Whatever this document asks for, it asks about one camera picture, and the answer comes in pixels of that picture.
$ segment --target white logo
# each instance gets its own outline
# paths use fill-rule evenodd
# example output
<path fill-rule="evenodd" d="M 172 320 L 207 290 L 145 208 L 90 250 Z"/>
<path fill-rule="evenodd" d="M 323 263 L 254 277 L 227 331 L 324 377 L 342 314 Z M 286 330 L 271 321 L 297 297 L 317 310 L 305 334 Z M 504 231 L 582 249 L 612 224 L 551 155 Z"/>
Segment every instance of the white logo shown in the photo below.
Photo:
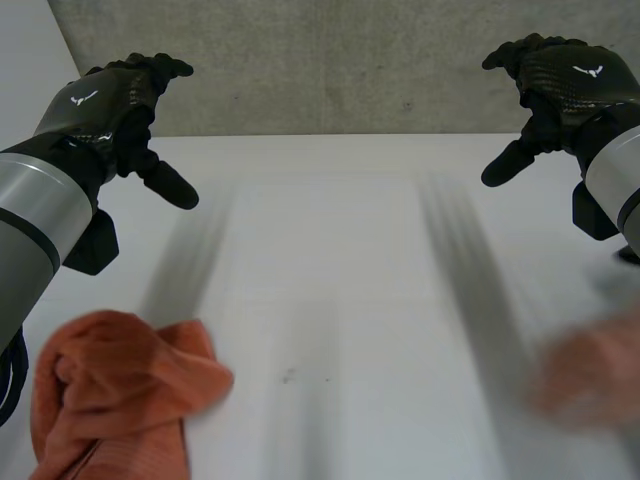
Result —
<path fill-rule="evenodd" d="M 86 96 L 86 97 L 84 97 L 84 98 L 71 97 L 71 101 L 72 101 L 73 103 L 75 103 L 75 104 L 76 104 L 76 107 L 79 107 L 79 106 L 80 106 L 80 104 L 81 104 L 82 102 L 85 102 L 85 101 L 89 100 L 89 99 L 90 99 L 91 97 L 93 97 L 96 93 L 98 93 L 98 91 L 97 91 L 97 90 L 96 90 L 95 92 L 93 92 L 91 95 L 87 95 L 87 96 Z"/>
<path fill-rule="evenodd" d="M 600 65 L 597 70 L 583 70 L 580 67 L 573 67 L 573 68 L 574 70 L 578 70 L 579 72 L 586 73 L 587 75 L 591 75 L 593 78 L 597 78 L 604 67 Z"/>

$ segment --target orange towel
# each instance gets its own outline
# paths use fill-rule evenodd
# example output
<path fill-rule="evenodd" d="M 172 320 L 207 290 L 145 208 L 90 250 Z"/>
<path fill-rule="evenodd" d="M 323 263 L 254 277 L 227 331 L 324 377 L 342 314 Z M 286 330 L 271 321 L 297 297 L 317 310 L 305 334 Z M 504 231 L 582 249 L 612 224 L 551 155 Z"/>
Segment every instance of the orange towel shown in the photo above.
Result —
<path fill-rule="evenodd" d="M 31 479 L 186 480 L 181 419 L 232 381 L 198 321 L 156 332 L 127 313 L 75 319 L 36 365 Z"/>
<path fill-rule="evenodd" d="M 640 310 L 631 310 L 554 345 L 535 406 L 569 427 L 609 427 L 640 419 Z"/>

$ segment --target robotic arm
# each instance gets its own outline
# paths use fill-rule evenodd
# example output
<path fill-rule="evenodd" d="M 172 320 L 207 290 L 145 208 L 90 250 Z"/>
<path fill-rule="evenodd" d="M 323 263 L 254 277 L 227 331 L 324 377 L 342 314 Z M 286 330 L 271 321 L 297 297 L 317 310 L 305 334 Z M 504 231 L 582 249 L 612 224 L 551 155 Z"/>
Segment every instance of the robotic arm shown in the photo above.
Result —
<path fill-rule="evenodd" d="M 498 67 L 533 115 L 482 181 L 502 185 L 543 152 L 576 156 L 583 181 L 573 192 L 574 224 L 597 240 L 622 233 L 631 248 L 621 257 L 638 263 L 640 85 L 629 67 L 603 47 L 538 34 L 503 44 L 483 62 Z"/>
<path fill-rule="evenodd" d="M 94 68 L 58 93 L 33 138 L 0 152 L 0 425 L 26 378 L 22 323 L 57 270 L 96 275 L 118 255 L 100 187 L 136 172 L 177 207 L 197 205 L 193 187 L 147 147 L 158 98 L 192 73 L 165 54 Z"/>

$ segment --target carbon fiber glove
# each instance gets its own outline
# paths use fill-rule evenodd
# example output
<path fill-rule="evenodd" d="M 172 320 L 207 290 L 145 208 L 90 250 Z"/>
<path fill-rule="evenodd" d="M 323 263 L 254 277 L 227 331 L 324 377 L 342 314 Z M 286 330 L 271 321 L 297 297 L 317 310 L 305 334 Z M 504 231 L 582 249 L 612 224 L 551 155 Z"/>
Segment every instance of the carbon fiber glove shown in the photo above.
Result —
<path fill-rule="evenodd" d="M 485 70 L 504 67 L 516 81 L 520 105 L 532 117 L 482 174 L 485 185 L 511 180 L 541 153 L 564 150 L 582 173 L 609 141 L 640 125 L 640 85 L 626 63 L 581 40 L 529 35 L 489 54 Z"/>
<path fill-rule="evenodd" d="M 126 177 L 136 172 L 165 200 L 191 209 L 198 203 L 196 191 L 147 145 L 158 98 L 170 80 L 192 74 L 190 65 L 164 53 L 155 57 L 132 53 L 125 61 L 95 67 L 56 95 L 35 139 L 63 135 L 71 147 L 91 151 L 99 158 L 99 185 L 116 173 Z M 94 202 L 93 194 L 89 197 Z"/>

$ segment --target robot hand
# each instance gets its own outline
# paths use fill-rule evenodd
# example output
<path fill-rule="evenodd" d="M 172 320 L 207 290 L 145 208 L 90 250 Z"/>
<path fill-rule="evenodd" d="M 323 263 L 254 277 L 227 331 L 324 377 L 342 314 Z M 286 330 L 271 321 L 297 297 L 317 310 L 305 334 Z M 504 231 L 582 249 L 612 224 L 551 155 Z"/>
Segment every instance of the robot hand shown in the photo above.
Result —
<path fill-rule="evenodd" d="M 597 143 L 602 148 L 625 129 L 640 125 L 640 85 L 627 64 L 605 48 L 562 37 L 545 39 L 534 33 L 503 44 L 489 54 L 482 67 L 504 67 L 516 81 L 520 105 L 533 112 L 520 139 L 510 143 L 483 172 L 487 186 L 502 185 L 531 165 L 537 155 L 558 150 L 576 155 L 584 175 L 598 153 L 591 137 L 594 130 L 601 131 L 597 136 L 603 138 Z M 611 121 L 598 119 L 616 106 Z M 615 120 L 616 115 L 623 117 L 624 125 Z M 585 128 L 592 122 L 601 125 Z"/>
<path fill-rule="evenodd" d="M 195 189 L 148 148 L 158 98 L 170 80 L 192 74 L 190 65 L 163 53 L 133 53 L 125 61 L 95 67 L 55 96 L 33 138 L 5 150 L 62 170 L 89 199 L 91 223 L 61 258 L 65 266 L 96 275 L 118 255 L 113 221 L 97 207 L 100 187 L 116 174 L 136 172 L 177 207 L 198 204 Z"/>
<path fill-rule="evenodd" d="M 136 172 L 147 187 L 184 209 L 198 203 L 198 195 L 173 168 L 149 150 L 149 125 L 169 81 L 193 74 L 181 60 L 159 53 L 133 53 L 125 61 L 95 67 L 63 88 L 47 109 L 35 135 L 64 134 L 71 145 L 89 147 L 99 157 L 103 183 L 117 173 Z"/>

